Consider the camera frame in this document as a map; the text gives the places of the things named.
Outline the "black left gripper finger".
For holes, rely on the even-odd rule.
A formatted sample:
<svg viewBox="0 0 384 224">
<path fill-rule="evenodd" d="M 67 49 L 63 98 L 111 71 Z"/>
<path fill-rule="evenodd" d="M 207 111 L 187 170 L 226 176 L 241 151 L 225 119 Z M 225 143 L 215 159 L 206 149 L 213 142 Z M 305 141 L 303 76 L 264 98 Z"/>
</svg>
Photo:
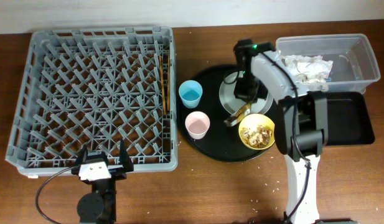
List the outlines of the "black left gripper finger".
<svg viewBox="0 0 384 224">
<path fill-rule="evenodd" d="M 83 146 L 82 146 L 82 148 L 80 149 L 80 151 L 78 152 L 78 154 L 77 154 L 77 159 L 76 159 L 76 161 L 75 161 L 75 163 L 74 163 L 74 169 L 76 169 L 77 167 L 80 167 L 80 165 L 82 164 L 82 162 L 85 160 L 84 159 L 84 157 L 86 156 L 86 154 L 87 154 L 87 145 L 86 144 L 84 144 Z"/>
<path fill-rule="evenodd" d="M 121 163 L 125 172 L 133 172 L 134 164 L 127 153 L 126 146 L 123 140 L 119 144 L 119 162 Z"/>
</svg>

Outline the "white round plate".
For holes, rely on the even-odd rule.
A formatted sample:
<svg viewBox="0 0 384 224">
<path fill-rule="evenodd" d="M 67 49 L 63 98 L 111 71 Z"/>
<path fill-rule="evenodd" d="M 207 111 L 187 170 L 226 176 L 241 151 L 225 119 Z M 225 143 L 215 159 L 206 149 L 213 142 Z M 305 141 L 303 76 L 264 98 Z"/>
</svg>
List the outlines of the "white round plate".
<svg viewBox="0 0 384 224">
<path fill-rule="evenodd" d="M 242 106 L 246 104 L 246 101 L 239 99 L 235 96 L 234 90 L 236 82 L 234 81 L 237 76 L 237 72 L 230 72 L 225 78 L 222 76 L 222 82 L 219 88 L 219 100 L 223 108 L 230 114 L 236 113 Z M 263 85 L 257 86 L 254 92 L 251 92 L 249 97 L 251 102 L 252 114 L 265 114 L 269 111 L 273 104 L 273 97 Z"/>
</svg>

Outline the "yellow bowl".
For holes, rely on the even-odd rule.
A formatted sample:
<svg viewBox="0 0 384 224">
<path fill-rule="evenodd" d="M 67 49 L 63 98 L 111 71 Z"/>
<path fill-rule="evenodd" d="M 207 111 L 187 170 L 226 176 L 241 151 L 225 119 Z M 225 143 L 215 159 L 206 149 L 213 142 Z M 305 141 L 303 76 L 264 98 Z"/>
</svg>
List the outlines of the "yellow bowl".
<svg viewBox="0 0 384 224">
<path fill-rule="evenodd" d="M 238 128 L 242 143 L 253 150 L 264 150 L 271 147 L 274 140 L 274 122 L 263 114 L 250 114 L 240 123 Z"/>
</svg>

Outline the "brown food scraps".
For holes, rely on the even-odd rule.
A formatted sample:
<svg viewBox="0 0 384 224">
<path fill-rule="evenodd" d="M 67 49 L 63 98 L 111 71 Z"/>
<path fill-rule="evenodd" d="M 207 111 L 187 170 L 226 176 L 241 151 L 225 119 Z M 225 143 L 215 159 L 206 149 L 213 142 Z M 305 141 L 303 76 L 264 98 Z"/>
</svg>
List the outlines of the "brown food scraps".
<svg viewBox="0 0 384 224">
<path fill-rule="evenodd" d="M 248 146 L 261 149 L 269 144 L 273 131 L 268 126 L 259 124 L 255 129 L 242 128 L 240 134 L 242 141 Z"/>
</svg>

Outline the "pink plastic cup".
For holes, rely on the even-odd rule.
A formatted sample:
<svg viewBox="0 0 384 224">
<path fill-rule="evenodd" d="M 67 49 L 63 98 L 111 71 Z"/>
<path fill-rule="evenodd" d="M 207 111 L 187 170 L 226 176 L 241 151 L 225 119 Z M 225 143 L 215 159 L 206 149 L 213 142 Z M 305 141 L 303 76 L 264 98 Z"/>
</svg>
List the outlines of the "pink plastic cup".
<svg viewBox="0 0 384 224">
<path fill-rule="evenodd" d="M 187 115 L 185 127 L 192 139 L 199 140 L 206 135 L 210 127 L 210 119 L 205 113 L 194 111 Z"/>
</svg>

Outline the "white napkin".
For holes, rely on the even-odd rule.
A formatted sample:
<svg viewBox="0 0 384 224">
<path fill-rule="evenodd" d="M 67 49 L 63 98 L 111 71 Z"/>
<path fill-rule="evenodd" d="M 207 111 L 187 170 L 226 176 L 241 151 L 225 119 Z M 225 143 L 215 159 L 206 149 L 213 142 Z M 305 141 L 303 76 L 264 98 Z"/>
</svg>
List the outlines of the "white napkin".
<svg viewBox="0 0 384 224">
<path fill-rule="evenodd" d="M 289 73 L 303 84 L 325 83 L 333 67 L 333 61 L 323 56 L 286 55 L 281 57 Z"/>
</svg>

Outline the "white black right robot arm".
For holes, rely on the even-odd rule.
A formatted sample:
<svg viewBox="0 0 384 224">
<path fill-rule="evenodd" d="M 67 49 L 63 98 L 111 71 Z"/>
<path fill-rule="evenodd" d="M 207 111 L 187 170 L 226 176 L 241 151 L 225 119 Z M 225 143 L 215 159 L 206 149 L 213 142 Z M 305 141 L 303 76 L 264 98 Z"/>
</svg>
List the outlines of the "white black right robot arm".
<svg viewBox="0 0 384 224">
<path fill-rule="evenodd" d="M 288 172 L 285 223 L 318 223 L 317 167 L 328 140 L 327 99 L 297 81 L 267 42 L 240 40 L 233 48 L 238 75 L 236 98 L 252 103 L 262 88 L 276 103 L 274 140 L 284 155 Z"/>
</svg>

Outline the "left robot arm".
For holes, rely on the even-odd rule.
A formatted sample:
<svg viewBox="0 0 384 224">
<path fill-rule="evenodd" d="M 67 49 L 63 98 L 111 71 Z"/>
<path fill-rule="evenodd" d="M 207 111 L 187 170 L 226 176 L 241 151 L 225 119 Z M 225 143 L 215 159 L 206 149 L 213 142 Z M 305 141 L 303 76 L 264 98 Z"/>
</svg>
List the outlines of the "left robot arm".
<svg viewBox="0 0 384 224">
<path fill-rule="evenodd" d="M 127 178 L 134 170 L 123 140 L 119 144 L 120 167 L 109 168 L 108 158 L 103 151 L 88 152 L 84 145 L 71 169 L 73 175 L 91 185 L 91 192 L 84 195 L 77 204 L 80 223 L 114 223 L 116 221 L 116 181 Z"/>
</svg>

